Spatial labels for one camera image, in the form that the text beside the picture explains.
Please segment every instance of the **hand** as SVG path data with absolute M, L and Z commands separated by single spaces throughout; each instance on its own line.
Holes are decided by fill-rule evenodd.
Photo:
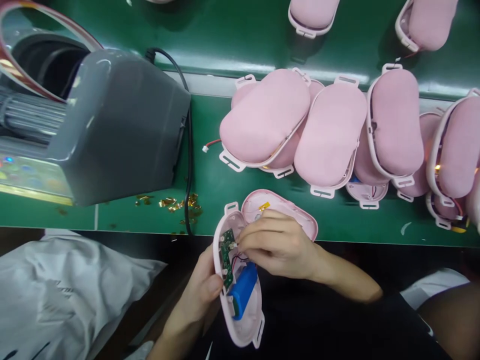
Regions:
M 181 307 L 186 321 L 200 321 L 207 314 L 211 303 L 219 296 L 222 286 L 222 278 L 215 274 L 213 245 L 210 245 L 199 256 L 176 307 Z
M 223 280 L 215 274 L 212 245 L 198 258 L 190 280 L 173 308 L 160 338 L 148 355 L 148 360 L 184 359 L 202 330 L 208 324 L 207 315 L 213 315 L 219 307 L 214 300 L 222 291 Z
M 198 258 L 190 280 L 165 324 L 164 331 L 177 334 L 193 323 L 199 323 L 202 327 L 204 317 L 213 307 L 222 286 L 222 278 L 215 274 L 213 246 L 210 245 Z
M 293 217 L 280 212 L 264 210 L 237 242 L 240 252 L 272 275 L 323 283 L 331 276 L 328 253 L 312 243 Z

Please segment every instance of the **green circuit board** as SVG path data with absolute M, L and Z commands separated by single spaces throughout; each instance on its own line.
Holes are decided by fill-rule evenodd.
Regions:
M 230 264 L 229 253 L 233 250 L 235 244 L 234 232 L 232 229 L 228 229 L 222 235 L 223 241 L 220 242 L 220 252 L 222 260 L 222 268 L 226 269 L 227 273 L 223 275 L 223 285 L 226 291 L 230 289 L 230 285 L 234 282 L 234 274 L 232 270 L 232 264 Z

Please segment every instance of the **pink plastic shell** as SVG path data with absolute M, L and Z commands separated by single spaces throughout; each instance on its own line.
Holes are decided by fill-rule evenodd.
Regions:
M 247 223 L 253 223 L 257 217 L 262 215 L 260 208 L 269 203 L 268 209 L 276 210 L 279 213 L 294 218 L 303 228 L 310 240 L 315 241 L 319 233 L 319 225 L 313 216 L 296 206 L 293 202 L 284 199 L 276 193 L 259 189 L 251 192 L 243 201 L 241 212 Z

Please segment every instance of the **electronic component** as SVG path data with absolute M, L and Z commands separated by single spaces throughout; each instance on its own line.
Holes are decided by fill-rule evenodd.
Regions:
M 229 252 L 231 251 L 230 246 L 232 246 L 233 244 L 235 244 L 234 231 L 232 229 L 228 229 L 221 236 L 219 244 L 221 253 L 220 259 L 223 264 L 223 285 L 225 286 L 227 292 L 229 291 L 230 285 L 232 285 L 232 283 L 234 282 L 234 274 L 232 272 L 232 265 L 230 264 L 229 257 Z
M 232 286 L 229 295 L 233 297 L 233 309 L 235 316 L 234 320 L 242 319 L 247 304 L 250 300 L 250 295 L 257 283 L 257 268 L 253 262 L 248 262 L 243 268 L 240 276 L 236 280 L 236 283 Z

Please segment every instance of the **green work surface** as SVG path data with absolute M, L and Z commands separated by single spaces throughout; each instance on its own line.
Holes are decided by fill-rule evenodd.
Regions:
M 343 188 L 328 200 L 312 196 L 310 186 L 296 173 L 283 179 L 275 179 L 272 174 L 258 169 L 247 168 L 237 173 L 219 159 L 222 146 L 214 144 L 208 153 L 202 152 L 202 146 L 217 136 L 220 121 L 230 110 L 229 98 L 199 96 L 192 97 L 192 117 L 194 127 L 194 186 L 198 194 L 197 202 L 203 213 L 198 216 L 192 230 L 197 235 L 213 235 L 224 206 L 228 203 L 242 204 L 249 193 L 257 189 L 269 189 L 292 201 L 318 221 L 318 240 L 365 242 L 383 244 L 442 245 L 480 247 L 480 237 L 474 226 L 464 234 L 446 231 L 435 226 L 427 211 L 425 200 L 418 198 L 414 203 L 399 199 L 392 187 L 379 210 L 362 210 Z M 146 205 L 137 197 L 131 196 L 98 205 L 97 229 L 136 233 L 176 233 L 185 232 L 181 224 L 183 209 L 170 213 L 166 207 L 159 207 L 159 201 L 173 197 L 181 201 L 185 194 L 185 175 L 187 165 L 186 142 L 178 164 L 173 187 L 148 194 L 153 196 L 151 204 Z M 2 224 L 12 226 L 53 226 L 76 229 L 91 229 L 94 225 L 94 207 L 69 208 L 62 206 L 67 214 L 60 214 L 59 207 L 33 199 L 16 198 L 1 194 L 0 201 L 8 198 L 12 208 L 20 211 L 31 209 L 30 217 L 9 216 Z M 7 210 L 0 212 L 5 219 Z M 75 226 L 69 226 L 67 219 L 77 220 Z
M 299 67 L 325 84 L 349 74 L 366 91 L 383 64 L 409 54 L 395 33 L 405 0 L 341 0 L 331 30 L 315 40 L 296 35 L 289 3 L 53 0 L 51 6 L 106 47 L 140 54 L 161 47 L 188 73 L 262 78 L 274 69 Z M 479 23 L 478 0 L 461 0 L 445 46 L 402 61 L 417 77 L 421 97 L 452 100 L 480 86 Z
M 289 0 L 176 0 L 167 5 L 146 0 L 54 0 L 51 6 L 85 27 L 105 47 L 139 54 L 148 47 L 161 47 L 187 73 L 262 78 L 277 68 L 299 67 L 325 84 L 339 73 L 357 77 L 365 91 L 384 63 L 406 54 L 394 29 L 403 3 L 341 0 L 332 30 L 313 41 L 295 34 L 287 18 Z M 460 1 L 447 44 L 439 51 L 402 61 L 417 77 L 422 97 L 455 100 L 480 86 L 479 19 L 477 1 Z M 166 62 L 161 67 L 171 70 Z M 218 126 L 229 110 L 229 98 L 192 98 L 193 192 L 203 210 L 192 225 L 195 234 L 212 235 L 225 204 L 241 205 L 250 192 L 265 188 L 312 214 L 319 225 L 318 240 L 480 247 L 473 226 L 465 234 L 436 227 L 423 198 L 411 204 L 397 198 L 391 189 L 379 210 L 361 210 L 345 189 L 337 191 L 332 200 L 310 195 L 309 186 L 296 173 L 277 180 L 258 169 L 234 172 L 219 160 L 221 145 L 202 152 L 204 144 L 218 138 Z M 0 202 L 8 204 L 0 211 L 0 223 L 180 234 L 186 230 L 180 223 L 183 209 L 170 213 L 158 202 L 166 197 L 183 199 L 185 150 L 184 141 L 173 187 L 149 194 L 154 196 L 150 205 L 140 200 L 137 206 L 133 196 L 96 207 L 65 208 L 0 194 Z

